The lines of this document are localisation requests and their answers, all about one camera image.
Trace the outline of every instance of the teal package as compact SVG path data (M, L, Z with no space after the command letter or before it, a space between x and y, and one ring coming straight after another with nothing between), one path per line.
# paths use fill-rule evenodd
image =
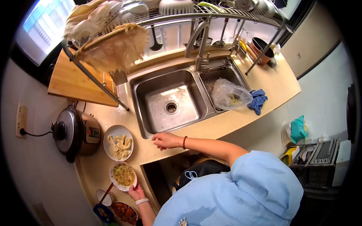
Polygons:
M296 144L299 140L306 137L307 131L304 129L304 115L302 115L291 122L290 139Z

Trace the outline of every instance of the hood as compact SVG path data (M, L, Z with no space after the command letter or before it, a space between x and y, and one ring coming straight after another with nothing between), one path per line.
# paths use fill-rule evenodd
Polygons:
M293 219L303 187L292 170L269 152L251 151L231 168L233 181L274 214Z

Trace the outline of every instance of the beige countertop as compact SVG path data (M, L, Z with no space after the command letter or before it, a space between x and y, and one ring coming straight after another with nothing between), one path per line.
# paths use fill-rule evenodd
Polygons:
M228 51L217 50L211 51L210 57L228 54ZM301 91L299 83L282 54L276 56L279 66L275 70L271 69L268 65L257 65L250 71L248 76L245 76L245 72L251 65L248 59L242 59L238 56L233 56L232 58L242 72L248 86L251 89L263 89L265 91L268 100L261 109L261 115L256 115L254 111L251 111L246 107L242 110L227 111L215 117L175 130L172 133L179 136L218 139L263 117ZM128 76L128 81L150 72L190 62L194 59L195 55L192 55L191 58L176 57L168 61L152 64L151 66L149 66L150 63L148 62L146 68L131 73ZM129 112L123 110L122 107L115 108L92 103L87 104L85 112L93 114L98 120L102 134L104 134L109 127L116 124L124 125L131 131L134 138L134 150L131 157L126 162L135 169L138 183L143 187L154 211L158 213L160 206L155 199L152 189L148 186L148 181L143 172L142 165L179 154L185 150L182 148L175 148L160 151L152 144L151 140L142 138L135 114L129 82L119 85L118 92L121 101L129 106ZM79 181L91 207L98 202L96 190L99 188L108 188L110 185L108 176L109 167L113 162L114 161L104 152L102 137L99 150L94 155L89 157L78 157L76 159L75 168L78 173ZM136 203L128 196L128 193L122 192L115 187L113 187L111 191L113 192L116 201L125 202L138 210Z

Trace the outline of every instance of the bracelet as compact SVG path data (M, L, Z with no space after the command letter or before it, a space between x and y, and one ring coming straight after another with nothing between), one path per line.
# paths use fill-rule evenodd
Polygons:
M187 136L184 137L184 143L182 144L182 147L183 147L184 150L186 149L186 148L185 148L185 140L186 140L186 137L187 137Z
M136 201L136 204L138 205L138 204L141 204L141 203L143 203L143 202L148 202L148 199L140 199L140 200L137 200L137 201Z

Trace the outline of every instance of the blue cloth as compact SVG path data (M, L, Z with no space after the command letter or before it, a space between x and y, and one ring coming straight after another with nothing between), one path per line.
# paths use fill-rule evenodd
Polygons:
M264 101L268 100L268 97L265 95L264 90L252 90L250 91L253 101L248 104L248 108L254 110L256 115L260 115L261 107L264 105Z
M160 209L154 226L289 225L303 188L291 169L272 153L240 156L226 174L194 178Z

